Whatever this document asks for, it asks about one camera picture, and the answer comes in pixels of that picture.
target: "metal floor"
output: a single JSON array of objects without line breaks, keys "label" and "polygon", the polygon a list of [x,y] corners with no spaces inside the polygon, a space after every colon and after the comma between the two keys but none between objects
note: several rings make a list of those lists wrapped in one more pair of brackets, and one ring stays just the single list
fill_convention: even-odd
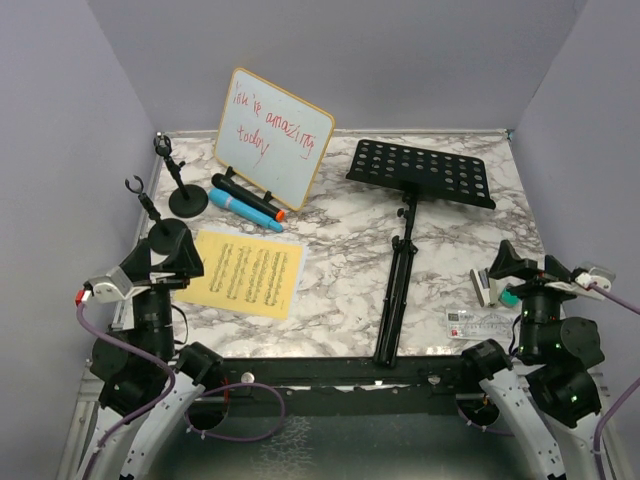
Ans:
[{"label": "metal floor", "polygon": [[[219,432],[268,430],[274,418],[228,418]],[[184,424],[167,441],[149,480],[527,480],[514,438],[469,428],[457,416],[289,417],[253,444],[201,440]]]}]

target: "black microphone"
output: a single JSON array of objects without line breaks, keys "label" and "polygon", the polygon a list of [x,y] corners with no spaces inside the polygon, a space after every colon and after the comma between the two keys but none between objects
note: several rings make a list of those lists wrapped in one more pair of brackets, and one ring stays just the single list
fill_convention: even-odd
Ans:
[{"label": "black microphone", "polygon": [[232,197],[237,198],[250,207],[255,208],[259,212],[268,215],[277,222],[282,222],[282,220],[284,220],[284,210],[280,210],[275,205],[272,205],[271,203],[265,201],[257,195],[254,195],[249,190],[242,188],[240,185],[237,185],[226,175],[216,173],[213,177],[211,177],[211,184],[214,187],[219,188],[220,190],[224,190]]}]

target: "wooden whiteboard frame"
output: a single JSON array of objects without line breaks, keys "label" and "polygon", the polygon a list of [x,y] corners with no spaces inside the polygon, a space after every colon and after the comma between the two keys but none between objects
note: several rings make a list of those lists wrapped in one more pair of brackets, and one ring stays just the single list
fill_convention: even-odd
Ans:
[{"label": "wooden whiteboard frame", "polygon": [[[297,100],[305,105],[307,105],[308,107],[312,108],[313,110],[316,110],[319,113],[322,113],[324,115],[326,115],[327,117],[329,117],[331,119],[331,130],[329,131],[329,135],[327,136],[327,141],[324,144],[324,147],[322,147],[322,153],[320,154],[320,157],[318,158],[318,163],[316,164],[316,168],[313,171],[313,175],[311,176],[311,181],[309,182],[309,186],[307,187],[307,191],[304,194],[304,198],[302,199],[302,203],[300,204],[299,207],[294,207],[293,205],[288,204],[287,202],[283,201],[281,198],[279,198],[277,195],[272,193],[273,198],[275,198],[276,200],[278,200],[280,203],[282,203],[283,205],[287,206],[288,208],[290,208],[293,211],[298,211],[300,210],[302,207],[304,207],[305,203],[307,203],[307,197],[309,196],[309,192],[311,191],[311,187],[313,185],[313,181],[316,178],[316,175],[318,174],[318,170],[320,169],[320,164],[322,163],[322,160],[324,159],[324,154],[327,151],[327,147],[329,146],[329,141],[331,140],[331,137],[333,136],[333,131],[336,128],[336,120],[335,118],[333,118],[333,115],[331,115],[329,112],[322,110],[321,108],[316,107],[315,105],[312,105],[311,103],[307,102],[306,100],[298,97],[297,95],[294,95],[291,92],[288,92],[287,90],[285,90],[284,88],[281,88],[273,83],[271,83],[269,80],[265,80],[264,78],[256,75],[255,73],[250,72],[249,70],[242,68],[242,67],[238,67],[236,68],[233,73],[231,74],[231,81],[229,82],[229,89],[227,90],[227,97],[225,98],[224,101],[224,110],[222,111],[222,116],[220,117],[220,124],[218,125],[218,133],[220,132],[220,129],[222,128],[222,122],[224,121],[224,116],[227,113],[227,105],[229,103],[230,97],[232,95],[232,90],[233,90],[233,78],[235,77],[237,72],[244,72],[247,75],[252,76],[253,78],[255,78],[256,80],[259,80],[263,83],[266,83],[267,85],[269,85],[270,87],[275,88],[276,90],[279,90],[280,92],[284,93],[285,95],[288,95],[289,97],[293,98],[294,100]],[[263,187],[262,185],[260,185],[259,183],[257,183],[256,181],[252,180],[251,178],[249,178],[247,176],[246,173],[244,172],[240,172],[238,170],[236,170],[236,167],[234,167],[233,165],[229,165],[228,163],[226,163],[224,160],[222,160],[220,157],[218,157],[217,155],[217,150],[218,150],[218,140],[219,137],[216,139],[216,143],[213,147],[213,157],[218,160],[218,162],[220,162],[222,165],[224,165],[225,167],[232,167],[233,171],[241,176],[242,178],[244,178],[247,182],[251,183],[252,185],[255,185],[256,187],[258,187],[260,190],[266,192],[268,189]]]}]

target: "red clip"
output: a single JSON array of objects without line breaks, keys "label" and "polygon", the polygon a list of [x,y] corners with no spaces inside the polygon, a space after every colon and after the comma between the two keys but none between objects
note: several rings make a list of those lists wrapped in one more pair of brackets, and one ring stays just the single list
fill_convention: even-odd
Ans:
[{"label": "red clip", "polygon": [[85,295],[87,293],[87,290],[78,290],[78,293],[76,293],[76,307],[86,300]]}]

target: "yellow paper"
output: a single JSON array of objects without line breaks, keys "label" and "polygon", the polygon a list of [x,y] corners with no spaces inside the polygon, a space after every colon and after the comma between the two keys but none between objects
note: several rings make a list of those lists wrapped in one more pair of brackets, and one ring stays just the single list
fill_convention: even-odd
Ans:
[{"label": "yellow paper", "polygon": [[250,236],[200,231],[196,249],[204,277],[194,278],[176,300],[286,319],[304,247]]}]

